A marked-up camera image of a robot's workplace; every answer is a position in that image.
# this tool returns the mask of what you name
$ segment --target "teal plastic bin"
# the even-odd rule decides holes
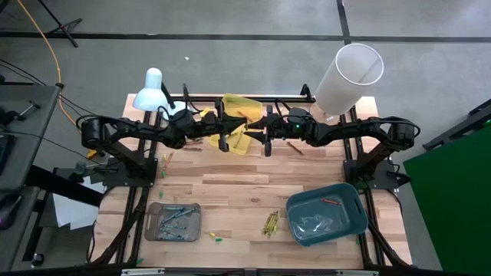
[[[303,246],[361,234],[368,226],[358,191],[346,183],[292,195],[286,215],[293,238]]]

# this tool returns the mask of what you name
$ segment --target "concrete floor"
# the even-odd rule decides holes
[[[161,34],[341,35],[335,0],[45,0],[62,21],[83,18],[77,31]],[[27,2],[43,30],[54,22],[37,2]],[[345,0],[352,35],[490,36],[486,0]],[[0,14],[0,31],[34,31],[12,2]],[[44,82],[56,82],[51,55],[41,39],[2,38],[0,58]],[[87,109],[120,116],[128,93],[143,85],[145,70],[158,67],[171,92],[183,82],[191,93],[298,94],[303,83],[314,90],[342,42],[336,41],[118,41],[51,40],[61,66],[64,95]],[[414,148],[394,162],[423,152],[421,144],[463,119],[491,97],[491,44],[367,43],[386,66],[373,87],[381,117],[404,117],[421,126]],[[21,78],[0,68],[10,81]],[[57,108],[46,133],[79,153],[77,130]],[[60,154],[51,158],[56,150]],[[73,166],[79,156],[43,142],[35,163],[46,169]],[[414,264],[440,269],[409,185],[400,191]],[[90,229],[46,234],[55,246],[39,250],[44,267],[83,263]],[[83,242],[68,244],[74,236]],[[17,263],[17,268],[26,264]]]

